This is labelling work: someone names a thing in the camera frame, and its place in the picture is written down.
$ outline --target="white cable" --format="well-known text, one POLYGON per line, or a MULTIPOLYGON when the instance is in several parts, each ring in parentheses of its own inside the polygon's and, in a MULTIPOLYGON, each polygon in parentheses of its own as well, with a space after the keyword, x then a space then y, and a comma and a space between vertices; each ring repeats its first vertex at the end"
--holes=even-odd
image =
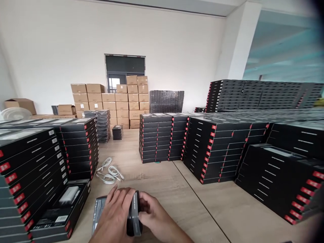
POLYGON ((113 166, 113 165, 109 166, 111 162, 112 162, 112 158, 111 157, 108 157, 101 164, 101 167, 97 169, 96 177, 98 177, 99 179, 101 179, 103 181, 103 183, 105 183, 105 184, 114 184, 115 181, 116 181, 116 179, 119 180, 119 181, 122 181, 122 180, 125 179, 123 177, 123 175, 119 172, 119 170, 115 166, 113 166), (103 173, 101 173, 105 167, 108 167, 108 173, 109 174, 103 174, 103 173))

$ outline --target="black product box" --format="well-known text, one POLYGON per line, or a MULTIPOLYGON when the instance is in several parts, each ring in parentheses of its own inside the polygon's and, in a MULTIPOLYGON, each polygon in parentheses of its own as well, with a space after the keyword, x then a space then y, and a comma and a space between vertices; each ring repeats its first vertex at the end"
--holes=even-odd
POLYGON ((91 148, 94 144, 98 143, 98 134, 95 133, 94 137, 92 138, 92 140, 90 140, 89 143, 85 143, 85 144, 78 144, 78 145, 69 145, 69 146, 65 146, 65 150, 67 153, 70 153, 71 151, 81 151, 81 150, 87 150, 89 148, 91 148))
POLYGON ((97 129, 96 125, 93 124, 87 131, 80 132, 63 132, 62 136, 64 140, 75 139, 75 138, 90 138, 91 134, 97 129))
POLYGON ((40 237, 46 237, 57 234, 70 233, 79 219, 85 201, 90 193, 90 181, 75 180, 69 181, 66 184, 66 189, 61 193, 58 199, 54 202, 51 208, 49 208, 42 216, 42 218, 36 223, 34 228, 30 231, 33 238, 37 240, 40 237), (78 192, 71 204, 61 204, 59 202, 62 195, 69 187, 78 187, 78 192))
POLYGON ((188 120, 188 117, 186 115, 182 115, 179 113, 166 113, 167 115, 172 116, 173 122, 186 122, 188 120))
POLYGON ((78 145, 78 144, 86 144, 86 143, 89 143, 94 137, 97 137, 97 136, 98 136, 97 129, 94 129, 94 130, 92 130, 92 133, 88 135, 88 137, 64 139, 64 145, 71 146, 71 145, 78 145))
POLYGON ((94 151, 96 151, 98 149, 99 149, 99 144, 92 143, 91 147, 86 150, 70 151, 68 158, 90 156, 90 155, 94 154, 94 151))
POLYGON ((6 159, 3 163, 3 165, 0 166, 0 174, 4 175, 5 177, 8 177, 14 172, 17 168, 23 168, 25 163, 30 162, 27 167, 27 171, 32 170, 39 161, 44 161, 44 159, 47 156, 48 152, 51 151, 58 151, 60 148, 57 143, 56 138, 50 138, 44 142, 41 142, 40 144, 31 147, 25 151, 22 151, 18 154, 13 155, 12 157, 6 159))
POLYGON ((142 123, 171 122, 172 116, 164 113, 140 114, 139 118, 142 123))
MULTIPOLYGON (((36 165, 36 167, 34 167, 33 170, 28 172, 28 174, 26 175, 13 173, 9 177, 5 178, 5 180, 3 180, 4 185, 0 187, 0 198, 8 198, 10 201, 11 197, 14 197, 14 199, 16 199, 17 197, 19 198, 19 195, 30 195, 34 192, 35 188, 38 185, 40 185, 45 179, 47 179, 47 177, 54 171, 56 171, 60 166, 65 167, 61 152, 56 154, 53 153, 53 155, 49 156, 49 158, 43 161, 41 164, 36 165)), ((0 203, 3 204, 4 202, 4 199, 0 199, 0 203)))
POLYGON ((66 168, 64 170, 58 169, 47 180, 45 180, 35 191, 29 195, 21 204, 15 207, 0 208, 0 215, 2 217, 17 217, 23 216, 25 212, 34 214, 40 205, 46 200, 51 191, 53 191, 62 181, 67 181, 66 168))
POLYGON ((0 172, 10 168, 6 159, 50 138, 56 138, 53 128, 28 128, 0 136, 0 172))
POLYGON ((70 122, 64 123, 60 127, 62 133, 79 132, 79 131, 88 131, 95 124, 96 124, 95 118, 81 118, 81 119, 74 119, 70 122))

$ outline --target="finger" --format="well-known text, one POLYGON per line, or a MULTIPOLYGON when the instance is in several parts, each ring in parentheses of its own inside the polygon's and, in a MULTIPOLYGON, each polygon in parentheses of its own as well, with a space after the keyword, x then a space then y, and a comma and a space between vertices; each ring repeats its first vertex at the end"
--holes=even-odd
POLYGON ((150 194, 146 192, 139 192, 139 198, 144 199, 148 205, 154 204, 155 197, 152 197, 150 194))
POLYGON ((108 203, 110 203, 112 197, 114 196, 114 192, 117 190, 117 187, 118 187, 118 184, 116 184, 111 190, 110 192, 108 193, 107 195, 107 199, 106 199, 106 202, 105 202, 105 205, 107 205, 108 203))
POLYGON ((114 193, 114 196, 112 197, 111 201, 110 201, 110 204, 115 204, 116 201, 118 200, 119 198, 119 195, 120 195, 120 191, 122 190, 123 188, 120 188, 118 190, 115 191, 114 193))
POLYGON ((135 191, 136 190, 134 188, 129 188, 127 194, 124 197, 123 204, 122 204, 122 207, 123 207, 124 210, 128 211, 129 206, 132 203, 132 199, 133 199, 135 191))
POLYGON ((150 215, 147 212, 139 212, 138 218, 141 223, 147 227, 149 227, 150 224, 150 215))

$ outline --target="wooden table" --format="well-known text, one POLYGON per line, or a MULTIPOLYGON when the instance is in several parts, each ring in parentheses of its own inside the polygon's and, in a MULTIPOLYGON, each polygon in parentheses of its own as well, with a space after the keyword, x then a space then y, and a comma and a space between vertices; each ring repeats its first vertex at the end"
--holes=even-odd
MULTIPOLYGON (((133 187, 156 197, 177 224, 195 242, 228 243, 213 218, 182 177, 173 162, 142 164, 139 152, 138 129, 124 130, 122 140, 100 144, 98 167, 112 157, 111 165, 117 166, 125 180, 119 187, 133 187)), ((86 243, 91 238, 95 198, 107 195, 113 185, 106 185, 98 178, 91 181, 91 192, 80 215, 69 243, 86 243)), ((148 229, 135 242, 157 242, 148 229)))

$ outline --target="human hand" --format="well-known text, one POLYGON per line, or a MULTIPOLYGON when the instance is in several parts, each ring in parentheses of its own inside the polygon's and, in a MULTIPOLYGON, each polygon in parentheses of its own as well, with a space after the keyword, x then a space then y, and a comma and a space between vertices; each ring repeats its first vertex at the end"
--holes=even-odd
POLYGON ((89 243, 131 243, 134 238, 126 233, 129 207, 135 189, 120 188, 117 184, 107 196, 96 230, 89 243))
POLYGON ((142 212, 139 220, 163 243, 193 243, 190 237, 168 215, 159 201, 146 192, 140 192, 142 212))

